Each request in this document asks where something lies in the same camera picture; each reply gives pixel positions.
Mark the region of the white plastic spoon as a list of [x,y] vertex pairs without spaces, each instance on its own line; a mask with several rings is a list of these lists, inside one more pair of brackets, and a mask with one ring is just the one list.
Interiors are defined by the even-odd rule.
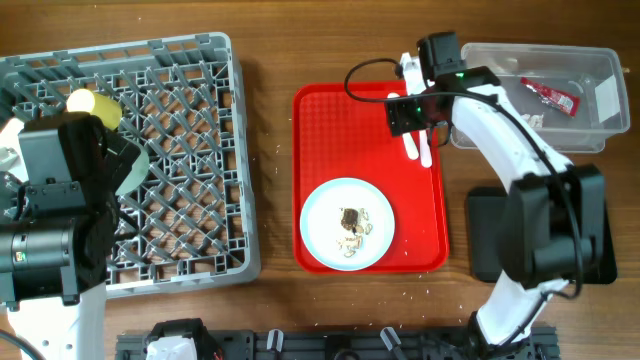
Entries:
[[410,133],[404,133],[402,135],[402,140],[408,158],[410,160],[417,160],[419,158],[419,150],[412,135]]

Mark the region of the white plastic fork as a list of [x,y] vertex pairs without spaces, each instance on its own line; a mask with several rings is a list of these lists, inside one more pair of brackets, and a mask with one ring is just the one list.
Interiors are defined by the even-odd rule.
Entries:
[[420,130],[419,131],[419,158],[420,163],[424,168],[430,168],[432,166],[432,155],[431,155],[431,146],[429,139],[429,131],[428,130]]

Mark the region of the white napkin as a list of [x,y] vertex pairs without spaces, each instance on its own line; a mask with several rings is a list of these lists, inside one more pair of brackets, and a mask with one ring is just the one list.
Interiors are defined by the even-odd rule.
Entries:
[[544,116],[543,115],[531,115],[531,114],[522,114],[521,118],[525,121],[529,127],[533,129],[542,128],[544,124]]

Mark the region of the yellow plastic cup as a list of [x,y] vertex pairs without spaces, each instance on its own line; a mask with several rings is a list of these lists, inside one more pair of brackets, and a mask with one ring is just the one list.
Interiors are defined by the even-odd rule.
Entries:
[[123,111],[113,99],[87,89],[73,91],[66,101],[68,112],[87,112],[97,116],[110,130],[119,126]]

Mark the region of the mint green bowl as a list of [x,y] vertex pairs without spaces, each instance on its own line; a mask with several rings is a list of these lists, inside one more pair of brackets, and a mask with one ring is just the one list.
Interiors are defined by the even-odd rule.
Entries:
[[139,148],[140,154],[133,162],[131,171],[129,172],[127,177],[116,190],[115,194],[117,196],[126,195],[136,190],[146,179],[149,172],[149,155],[142,145],[136,144],[136,146]]

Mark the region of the red snack wrapper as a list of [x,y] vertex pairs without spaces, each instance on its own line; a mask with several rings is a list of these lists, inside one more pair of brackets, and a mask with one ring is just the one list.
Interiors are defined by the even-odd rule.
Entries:
[[526,77],[522,77],[520,83],[535,93],[544,104],[554,107],[570,117],[576,116],[581,102],[578,96],[551,88]]

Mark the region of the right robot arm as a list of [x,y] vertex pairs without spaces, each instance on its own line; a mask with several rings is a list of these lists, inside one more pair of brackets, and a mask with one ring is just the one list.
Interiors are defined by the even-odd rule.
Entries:
[[498,77],[469,67],[453,32],[416,44],[417,56],[394,64],[406,93],[384,101],[394,136],[440,125],[469,137],[506,192],[489,236],[497,244],[501,274],[475,312],[477,349],[487,354],[521,344],[554,297],[573,297],[585,272],[603,253],[605,181],[594,166],[575,166],[535,133],[518,113]]

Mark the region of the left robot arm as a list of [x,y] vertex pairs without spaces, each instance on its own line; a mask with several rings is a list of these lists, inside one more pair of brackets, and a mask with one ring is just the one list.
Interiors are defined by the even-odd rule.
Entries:
[[1,303],[25,359],[102,359],[116,191],[135,146],[87,112],[45,116],[17,135],[24,168],[1,226]]

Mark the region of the light blue plate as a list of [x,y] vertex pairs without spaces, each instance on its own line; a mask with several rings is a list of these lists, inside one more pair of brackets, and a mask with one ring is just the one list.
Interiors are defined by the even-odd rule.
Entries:
[[[363,246],[345,258],[336,240],[342,232],[341,208],[364,208],[373,225]],[[299,218],[299,231],[306,249],[331,270],[356,272],[378,263],[388,252],[396,230],[396,219],[385,195],[370,183],[356,178],[327,181],[305,200]]]

